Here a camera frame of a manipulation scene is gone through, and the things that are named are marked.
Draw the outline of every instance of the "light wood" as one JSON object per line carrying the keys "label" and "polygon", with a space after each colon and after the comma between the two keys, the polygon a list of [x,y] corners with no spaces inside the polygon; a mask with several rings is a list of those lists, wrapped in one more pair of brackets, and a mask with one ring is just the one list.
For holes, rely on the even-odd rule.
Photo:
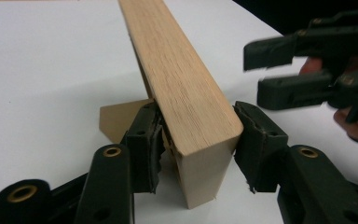
{"label": "light wood", "polygon": [[242,125],[161,0],[119,0],[135,51],[173,141],[193,208],[220,187]]}
{"label": "light wood", "polygon": [[100,108],[100,130],[113,143],[120,143],[132,125],[139,109],[152,103],[153,99],[129,102],[120,105],[107,105]]}

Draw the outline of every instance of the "white surface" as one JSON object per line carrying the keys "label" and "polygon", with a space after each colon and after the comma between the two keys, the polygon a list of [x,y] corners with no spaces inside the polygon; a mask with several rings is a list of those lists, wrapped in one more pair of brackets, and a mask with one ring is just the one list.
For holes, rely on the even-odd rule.
{"label": "white surface", "polygon": [[[242,72],[242,48],[278,35],[232,1],[166,0],[173,16],[229,101],[255,103],[264,76],[293,66]],[[0,2],[0,190],[39,178],[52,189],[90,168],[110,142],[98,129],[99,108],[146,97],[116,1]],[[358,144],[326,106],[269,115],[289,145],[323,150],[358,183]],[[282,223],[276,194],[252,194],[232,162],[217,199],[187,210],[166,156],[157,195],[136,195],[136,222]]]}

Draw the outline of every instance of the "wood grain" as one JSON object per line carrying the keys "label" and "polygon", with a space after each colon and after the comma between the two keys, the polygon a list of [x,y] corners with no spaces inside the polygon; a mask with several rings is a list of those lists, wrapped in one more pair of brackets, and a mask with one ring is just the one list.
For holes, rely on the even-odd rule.
{"label": "wood grain", "polygon": [[223,180],[241,122],[163,1],[119,3],[173,140],[188,207],[206,203]]}

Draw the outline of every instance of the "finger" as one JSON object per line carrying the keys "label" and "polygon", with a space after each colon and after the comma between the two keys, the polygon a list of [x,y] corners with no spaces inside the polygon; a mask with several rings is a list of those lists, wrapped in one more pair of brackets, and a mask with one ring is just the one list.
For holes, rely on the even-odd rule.
{"label": "finger", "polygon": [[355,70],[358,70],[358,56],[350,57],[347,68],[345,69],[345,73],[350,73]]}
{"label": "finger", "polygon": [[338,110],[334,114],[334,120],[342,129],[347,132],[347,135],[354,139],[358,139],[358,123],[349,124],[345,121],[346,117],[346,112],[342,110]]}
{"label": "finger", "polygon": [[309,57],[300,69],[300,74],[314,73],[322,69],[322,59]]}
{"label": "finger", "polygon": [[351,107],[343,108],[338,110],[339,113],[343,114],[345,117],[347,117],[351,112]]}

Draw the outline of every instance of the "metal grommet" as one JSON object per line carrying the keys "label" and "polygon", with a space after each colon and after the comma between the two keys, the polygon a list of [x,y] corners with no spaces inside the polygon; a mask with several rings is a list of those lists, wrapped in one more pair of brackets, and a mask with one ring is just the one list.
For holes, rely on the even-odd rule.
{"label": "metal grommet", "polygon": [[121,149],[119,147],[109,147],[103,151],[103,155],[105,157],[115,157],[121,153]]}
{"label": "metal grommet", "polygon": [[24,185],[11,191],[7,196],[7,201],[10,203],[20,203],[34,196],[36,192],[37,187],[35,185]]}
{"label": "metal grommet", "polygon": [[342,83],[344,83],[345,85],[350,86],[354,82],[354,77],[345,75],[345,76],[340,77],[339,80]]}
{"label": "metal grommet", "polygon": [[298,150],[298,152],[301,155],[303,155],[305,157],[308,157],[308,158],[312,158],[312,159],[315,159],[315,158],[317,158],[319,156],[319,154],[315,150],[313,150],[311,148],[308,148],[308,147],[301,147]]}
{"label": "metal grommet", "polygon": [[299,31],[297,31],[297,34],[298,35],[306,35],[307,31],[306,30],[299,30]]}
{"label": "metal grommet", "polygon": [[322,22],[322,19],[320,19],[320,18],[313,19],[313,21],[312,21],[313,24],[319,24],[321,22]]}

